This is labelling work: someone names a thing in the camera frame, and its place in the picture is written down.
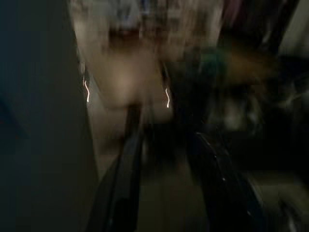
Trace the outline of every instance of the dark wall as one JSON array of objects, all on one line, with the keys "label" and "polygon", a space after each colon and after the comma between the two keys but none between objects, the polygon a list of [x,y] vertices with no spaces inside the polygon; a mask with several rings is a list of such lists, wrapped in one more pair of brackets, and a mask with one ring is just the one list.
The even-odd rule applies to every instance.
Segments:
[{"label": "dark wall", "polygon": [[66,7],[0,1],[0,231],[77,232],[88,219],[98,178]]}]

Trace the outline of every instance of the light streak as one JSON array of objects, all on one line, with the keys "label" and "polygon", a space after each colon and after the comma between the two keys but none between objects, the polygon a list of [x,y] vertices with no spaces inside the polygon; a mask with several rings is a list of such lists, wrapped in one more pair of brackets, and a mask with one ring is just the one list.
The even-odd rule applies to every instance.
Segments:
[{"label": "light streak", "polygon": [[169,94],[168,94],[168,88],[165,89],[166,96],[168,97],[168,104],[166,105],[167,108],[169,108]]},{"label": "light streak", "polygon": [[86,87],[87,92],[88,92],[87,102],[89,102],[89,95],[90,95],[90,92],[89,92],[89,89],[88,89],[88,87],[87,87],[87,81],[84,82],[84,86]]}]

